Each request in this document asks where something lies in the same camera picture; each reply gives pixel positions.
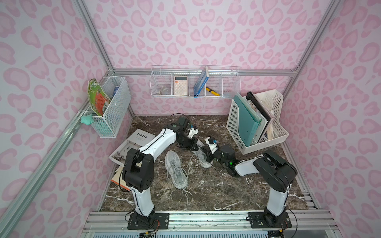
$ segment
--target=metal mounting plate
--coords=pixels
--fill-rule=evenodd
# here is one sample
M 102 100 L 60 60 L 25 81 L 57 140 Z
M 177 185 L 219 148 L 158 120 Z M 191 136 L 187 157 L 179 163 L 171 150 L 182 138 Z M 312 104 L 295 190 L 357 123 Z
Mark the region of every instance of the metal mounting plate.
M 286 227 L 291 228 L 292 227 L 291 220 L 288 217 L 288 214 L 286 212 L 281 214 L 282 217 L 279 218 L 280 222 L 275 224 L 273 227 L 267 225 L 264 222 L 263 214 L 264 212 L 249 212 L 249 217 L 251 218 L 250 219 L 251 228 L 266 229 L 266 228 L 286 228 Z
M 153 220 L 158 220 L 160 223 L 159 230 L 166 230 L 168 229 L 168 223 L 169 223 L 169 213 L 155 213 L 155 217 Z M 139 221 L 138 216 L 136 213 L 133 213 L 130 216 L 130 220 L 127 226 L 127 229 L 129 230 L 150 230 L 155 229 L 156 223 L 154 223 L 153 227 L 147 224 L 144 224 Z

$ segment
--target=calculator display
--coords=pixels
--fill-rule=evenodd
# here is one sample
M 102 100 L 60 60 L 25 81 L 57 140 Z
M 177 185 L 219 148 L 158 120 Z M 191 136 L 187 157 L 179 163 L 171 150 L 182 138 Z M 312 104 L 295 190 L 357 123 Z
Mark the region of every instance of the calculator display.
M 186 76 L 176 76 L 174 79 L 175 80 L 187 80 L 187 77 Z

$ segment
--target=blue book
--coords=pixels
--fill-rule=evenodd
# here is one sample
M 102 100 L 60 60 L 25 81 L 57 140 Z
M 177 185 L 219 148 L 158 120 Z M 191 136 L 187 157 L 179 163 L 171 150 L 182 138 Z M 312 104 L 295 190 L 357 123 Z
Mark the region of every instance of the blue book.
M 205 66 L 205 68 L 201 71 L 199 79 L 197 80 L 196 84 L 193 87 L 193 92 L 195 96 L 198 96 L 200 94 L 201 90 L 205 87 L 205 84 L 207 83 L 208 79 L 209 79 L 209 70 L 208 70 L 208 67 Z

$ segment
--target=gray knit sneaker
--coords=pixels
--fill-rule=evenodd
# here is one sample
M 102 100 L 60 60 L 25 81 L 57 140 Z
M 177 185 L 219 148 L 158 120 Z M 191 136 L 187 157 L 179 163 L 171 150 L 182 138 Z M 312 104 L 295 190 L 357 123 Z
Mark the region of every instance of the gray knit sneaker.
M 204 168 L 209 168 L 210 166 L 212 166 L 213 164 L 213 161 L 212 162 L 208 162 L 206 160 L 207 156 L 206 154 L 204 154 L 204 152 L 201 150 L 201 147 L 204 146 L 204 143 L 202 143 L 200 140 L 197 140 L 197 147 L 199 148 L 198 151 L 194 151 L 192 150 L 192 153 L 195 154 L 197 156 L 197 158 L 199 159 L 199 162 L 200 162 L 200 165 Z
M 188 185 L 188 178 L 185 176 L 181 168 L 181 161 L 176 152 L 170 150 L 165 155 L 165 169 L 169 172 L 172 178 L 173 185 L 177 189 L 183 189 Z

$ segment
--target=wire mesh basket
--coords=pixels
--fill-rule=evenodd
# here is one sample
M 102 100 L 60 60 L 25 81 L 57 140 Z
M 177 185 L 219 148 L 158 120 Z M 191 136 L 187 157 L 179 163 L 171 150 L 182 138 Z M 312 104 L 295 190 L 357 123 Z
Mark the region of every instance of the wire mesh basket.
M 239 77 L 239 67 L 233 66 L 210 66 L 209 79 L 205 86 L 217 92 L 220 96 L 208 92 L 205 87 L 198 96 L 194 96 L 193 87 L 204 69 L 204 65 L 157 65 L 152 67 L 150 77 L 151 94 L 154 97 L 216 97 L 233 98 L 240 94 L 241 80 Z M 188 95 L 174 95 L 174 77 L 188 77 Z
M 267 137 L 263 135 L 259 139 L 259 143 L 256 143 L 253 140 L 250 146 L 245 146 L 241 137 L 238 134 L 239 108 L 238 108 L 238 105 L 234 102 L 234 100 L 232 100 L 232 105 L 230 107 L 230 112 L 229 112 L 229 117 L 227 119 L 226 127 L 243 155 L 267 148 L 272 145 L 282 143 L 288 137 L 288 132 L 279 123 L 280 111 L 282 110 L 282 104 L 283 104 L 283 95 L 280 92 L 278 92 L 278 90 L 276 89 L 262 92 L 262 93 L 257 93 L 256 95 L 259 97 L 259 99 L 261 99 L 261 101 L 265 101 L 265 104 L 267 104 L 270 101 L 268 96 L 270 96 L 274 101 L 273 103 L 274 119 L 272 123 L 273 130 L 274 130 L 274 139 L 268 140 Z
M 119 87 L 119 89 L 103 116 L 93 116 L 94 122 L 91 126 L 101 138 L 116 138 L 131 101 L 131 94 L 125 77 L 110 76 L 102 89 L 111 98 L 115 87 Z

